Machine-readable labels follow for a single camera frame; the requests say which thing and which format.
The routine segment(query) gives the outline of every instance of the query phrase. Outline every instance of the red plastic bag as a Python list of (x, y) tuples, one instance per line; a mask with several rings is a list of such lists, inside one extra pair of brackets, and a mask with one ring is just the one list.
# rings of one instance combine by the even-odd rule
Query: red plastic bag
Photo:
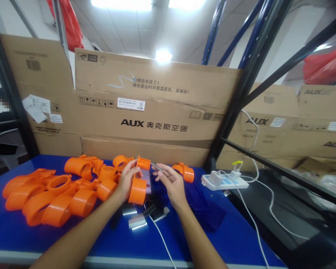
[(336, 82), (336, 50), (325, 55), (310, 55), (305, 58), (305, 84), (328, 85)]
[[(63, 20), (65, 22), (68, 49), (72, 52), (75, 52), (76, 47), (84, 49), (82, 43), (83, 35), (81, 32), (80, 24), (78, 23), (70, 0), (59, 0), (59, 2), (61, 5)], [(47, 3), (49, 4), (52, 16), (55, 18), (52, 0), (47, 0)]]

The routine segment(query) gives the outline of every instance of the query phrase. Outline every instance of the hand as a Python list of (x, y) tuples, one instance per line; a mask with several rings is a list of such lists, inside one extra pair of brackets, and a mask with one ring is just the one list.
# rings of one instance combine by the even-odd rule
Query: hand
[(153, 175), (157, 176), (156, 181), (161, 180), (167, 188), (168, 197), (171, 200), (174, 209), (176, 211), (181, 211), (182, 209), (189, 207), (186, 194), (184, 192), (183, 177), (167, 165), (157, 164), (157, 166), (162, 168), (163, 172), (157, 171), (157, 168), (152, 166), (152, 169), (156, 170)]
[(137, 177), (143, 177), (142, 171), (139, 167), (134, 167), (137, 163), (137, 159), (130, 161), (126, 167), (123, 169), (121, 174), (121, 179), (119, 180), (118, 187), (115, 193), (119, 193), (121, 197), (124, 198), (124, 201), (128, 199), (132, 186), (132, 177), (135, 173), (138, 173)]

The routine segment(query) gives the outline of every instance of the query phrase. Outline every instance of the forearm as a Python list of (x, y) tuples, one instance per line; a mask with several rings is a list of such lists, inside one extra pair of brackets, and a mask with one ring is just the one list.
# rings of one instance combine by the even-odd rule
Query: forearm
[(177, 210), (195, 269), (227, 269), (188, 205)]
[(97, 237), (122, 203), (123, 199), (119, 193), (113, 193), (106, 202), (42, 254), (30, 269), (79, 268)]

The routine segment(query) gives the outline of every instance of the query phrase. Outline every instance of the white ceiling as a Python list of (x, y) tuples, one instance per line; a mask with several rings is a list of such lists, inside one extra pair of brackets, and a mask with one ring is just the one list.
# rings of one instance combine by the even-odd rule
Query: white ceiling
[[(257, 0), (228, 0), (210, 58), (216, 65), (241, 28)], [(336, 0), (294, 0), (290, 11), (305, 5), (327, 7)], [(218, 0), (206, 0), (196, 12), (169, 9), (169, 0), (153, 1), (151, 12), (112, 11), (91, 5), (90, 0), (72, 0), (82, 33), (103, 51), (155, 58), (166, 48), (172, 61), (199, 64)]]

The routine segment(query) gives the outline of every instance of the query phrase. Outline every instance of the white power strip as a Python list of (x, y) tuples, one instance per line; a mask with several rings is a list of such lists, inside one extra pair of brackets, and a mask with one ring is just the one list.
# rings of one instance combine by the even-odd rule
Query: white power strip
[(212, 171), (210, 175), (202, 175), (202, 185), (206, 186), (212, 191), (226, 190), (226, 189), (246, 189), (249, 187), (249, 184), (242, 179), (237, 177), (234, 180), (234, 183), (231, 182), (232, 179), (229, 179), (229, 175), (220, 174), (217, 171)]

